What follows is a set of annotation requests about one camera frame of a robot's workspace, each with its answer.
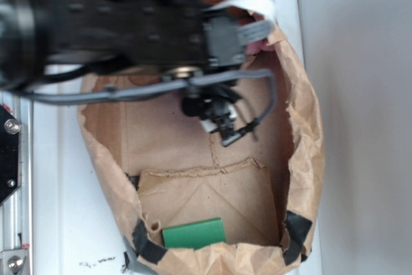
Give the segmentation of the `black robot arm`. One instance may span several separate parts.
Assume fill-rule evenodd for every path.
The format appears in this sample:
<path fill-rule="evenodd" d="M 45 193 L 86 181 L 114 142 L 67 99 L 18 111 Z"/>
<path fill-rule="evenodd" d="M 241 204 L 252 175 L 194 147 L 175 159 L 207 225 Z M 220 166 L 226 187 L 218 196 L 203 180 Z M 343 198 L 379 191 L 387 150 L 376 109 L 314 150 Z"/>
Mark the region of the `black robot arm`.
<path fill-rule="evenodd" d="M 19 91 L 49 77 L 49 64 L 80 64 L 111 75 L 179 67 L 207 73 L 245 60 L 238 22 L 201 0 L 1 0 L 1 89 Z"/>

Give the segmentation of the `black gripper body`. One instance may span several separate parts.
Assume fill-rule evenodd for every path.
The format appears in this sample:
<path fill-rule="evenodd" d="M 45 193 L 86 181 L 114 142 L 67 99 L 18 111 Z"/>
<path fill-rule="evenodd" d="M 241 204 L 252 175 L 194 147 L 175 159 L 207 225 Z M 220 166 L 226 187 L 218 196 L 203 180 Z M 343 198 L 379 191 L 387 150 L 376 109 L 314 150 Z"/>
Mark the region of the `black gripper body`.
<path fill-rule="evenodd" d="M 245 61 L 238 21 L 225 10 L 204 11 L 203 28 L 211 68 L 237 68 Z"/>

